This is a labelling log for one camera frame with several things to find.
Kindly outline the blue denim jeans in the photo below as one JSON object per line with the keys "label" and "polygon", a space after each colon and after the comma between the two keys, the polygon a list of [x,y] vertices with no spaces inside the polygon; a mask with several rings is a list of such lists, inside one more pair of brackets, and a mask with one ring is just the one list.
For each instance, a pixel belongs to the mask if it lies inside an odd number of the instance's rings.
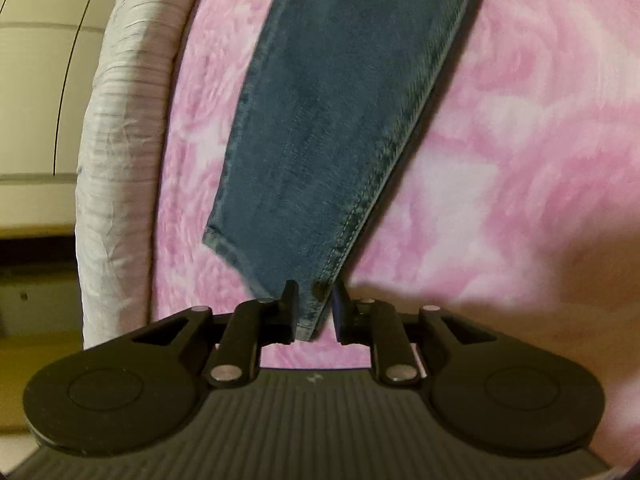
{"label": "blue denim jeans", "polygon": [[314,336],[478,0],[272,0],[203,240]]}

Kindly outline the white rolled duvet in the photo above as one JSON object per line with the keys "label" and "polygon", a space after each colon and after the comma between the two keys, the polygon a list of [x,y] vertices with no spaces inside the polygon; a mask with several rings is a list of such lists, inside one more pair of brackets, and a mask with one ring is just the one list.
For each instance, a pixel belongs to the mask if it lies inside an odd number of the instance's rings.
{"label": "white rolled duvet", "polygon": [[160,163],[195,1],[116,0],[105,27],[75,191],[86,348],[149,321]]}

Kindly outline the pink floral bed sheet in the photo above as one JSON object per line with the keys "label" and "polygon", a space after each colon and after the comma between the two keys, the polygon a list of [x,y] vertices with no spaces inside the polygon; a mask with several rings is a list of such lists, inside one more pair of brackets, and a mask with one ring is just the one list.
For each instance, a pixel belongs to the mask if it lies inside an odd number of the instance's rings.
{"label": "pink floral bed sheet", "polygon": [[[152,318],[246,298],[204,246],[271,0],[200,0],[160,180]],[[352,258],[352,296],[441,304],[582,363],[594,437],[639,456],[639,0],[484,0],[435,117]]]}

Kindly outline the cream wardrobe with black lines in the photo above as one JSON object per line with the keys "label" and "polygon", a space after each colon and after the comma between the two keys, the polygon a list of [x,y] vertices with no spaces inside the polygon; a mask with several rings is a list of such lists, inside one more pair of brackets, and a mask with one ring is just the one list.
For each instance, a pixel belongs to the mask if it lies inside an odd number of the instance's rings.
{"label": "cream wardrobe with black lines", "polygon": [[115,0],[1,0],[1,235],[75,224],[82,123]]}

